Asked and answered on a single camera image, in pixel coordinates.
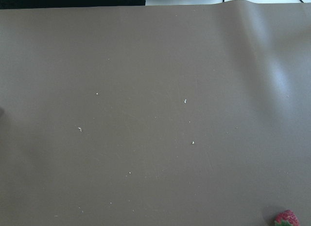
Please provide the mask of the red strawberry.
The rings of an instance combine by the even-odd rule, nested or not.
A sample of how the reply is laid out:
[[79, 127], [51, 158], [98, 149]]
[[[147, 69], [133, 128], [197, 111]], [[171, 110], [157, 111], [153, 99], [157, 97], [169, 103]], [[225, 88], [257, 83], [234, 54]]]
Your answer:
[[300, 226], [299, 219], [291, 210], [286, 210], [279, 213], [275, 220], [275, 226]]

